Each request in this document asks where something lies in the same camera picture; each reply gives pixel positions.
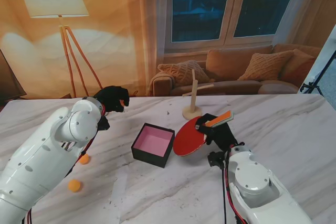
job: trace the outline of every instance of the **ping pong paddle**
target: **ping pong paddle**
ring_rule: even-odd
[[[178,131],[173,143],[173,150],[176,155],[186,156],[192,154],[205,143],[206,135],[195,128],[196,121],[199,118],[200,116],[191,119]],[[205,125],[208,127],[215,127],[232,119],[233,113],[227,111],[223,115],[207,122]]]

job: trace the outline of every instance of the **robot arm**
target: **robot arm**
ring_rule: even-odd
[[[93,139],[103,115],[123,111],[126,89],[107,87],[84,98],[72,109],[56,110],[9,159],[0,177],[1,223],[19,224],[36,202],[53,190],[69,173]]]

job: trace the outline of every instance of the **curtain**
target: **curtain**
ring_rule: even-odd
[[[148,86],[158,64],[163,62],[166,0],[128,0],[128,3],[132,33],[136,35],[138,72],[145,73],[140,81]]]

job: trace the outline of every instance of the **wooden stand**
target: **wooden stand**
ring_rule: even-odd
[[[79,67],[79,65],[77,63],[75,54],[73,53],[73,50],[72,50],[72,47],[71,47],[71,44],[70,44],[70,40],[69,40],[69,37],[68,37],[68,33],[69,33],[69,35],[70,35],[73,43],[76,45],[76,47],[77,47],[80,55],[83,57],[84,61],[86,62],[86,64],[90,68],[93,76],[95,77],[96,81],[98,82],[98,85],[99,85],[100,89],[102,89],[103,87],[102,87],[102,85],[101,85],[101,83],[100,83],[100,81],[99,81],[99,79],[98,79],[98,77],[97,77],[94,69],[92,68],[91,64],[89,63],[88,59],[85,57],[82,49],[80,48],[80,46],[79,46],[79,44],[78,44],[78,42],[77,42],[77,40],[76,40],[76,38],[75,38],[75,36],[74,36],[71,28],[69,26],[65,26],[65,25],[62,24],[62,16],[61,15],[59,15],[58,17],[59,17],[59,20],[60,20],[60,23],[61,23],[61,25],[59,26],[59,31],[61,33],[61,38],[62,38],[62,43],[63,43],[63,49],[64,49],[65,57],[66,57],[67,63],[68,63],[68,69],[69,69],[69,73],[70,73],[70,81],[71,81],[72,91],[73,91],[73,94],[74,94],[73,97],[75,98],[77,96],[76,96],[75,83],[73,81],[73,74],[72,74],[72,68],[71,68],[70,58],[69,58],[69,54],[68,54],[67,44],[68,44],[69,51],[71,53],[72,59],[74,60],[74,63],[76,65],[80,81],[81,81],[82,86],[83,86],[83,88],[85,90],[85,94],[87,96],[89,96],[88,90],[86,89],[86,86],[85,86],[85,83],[84,83],[83,75],[82,75],[82,73],[80,71],[80,67]]]
[[[197,116],[202,115],[202,109],[197,107],[196,104],[196,95],[198,89],[205,89],[213,87],[213,84],[197,88],[198,81],[195,78],[195,70],[192,70],[193,73],[193,87],[191,93],[184,94],[182,96],[191,95],[190,106],[186,106],[182,110],[182,115],[186,120],[191,120]]]

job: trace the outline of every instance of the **window pane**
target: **window pane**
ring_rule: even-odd
[[[234,37],[275,34],[289,0],[244,0]]]
[[[218,39],[226,0],[173,0],[172,41]]]

